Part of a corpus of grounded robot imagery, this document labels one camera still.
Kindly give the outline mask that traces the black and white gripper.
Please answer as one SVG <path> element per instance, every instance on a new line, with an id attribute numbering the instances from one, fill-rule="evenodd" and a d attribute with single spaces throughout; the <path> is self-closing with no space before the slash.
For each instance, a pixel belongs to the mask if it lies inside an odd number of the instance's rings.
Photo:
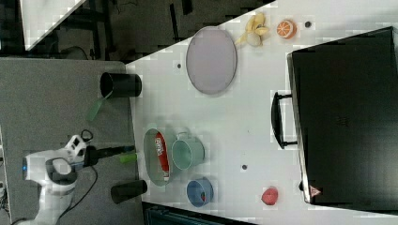
<path id="1" fill-rule="evenodd" d="M 67 162 L 71 165 L 82 165 L 83 167 L 94 166 L 98 163 L 99 157 L 112 157 L 114 155 L 131 152 L 134 145 L 118 146 L 99 149 L 91 145 L 92 138 L 85 138 L 81 135 L 73 135 L 67 145 Z"/>

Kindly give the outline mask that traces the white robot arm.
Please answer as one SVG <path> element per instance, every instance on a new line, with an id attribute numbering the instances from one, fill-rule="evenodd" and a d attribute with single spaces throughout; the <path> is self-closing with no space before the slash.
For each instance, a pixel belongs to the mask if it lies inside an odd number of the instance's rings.
<path id="1" fill-rule="evenodd" d="M 80 169 L 96 165 L 100 158 L 134 149 L 132 145 L 97 149 L 89 142 L 90 139 L 74 135 L 63 148 L 40 151 L 23 158 L 23 180 L 39 185 L 39 209 L 33 219 L 25 219 L 18 225 L 56 225 L 70 208 Z"/>

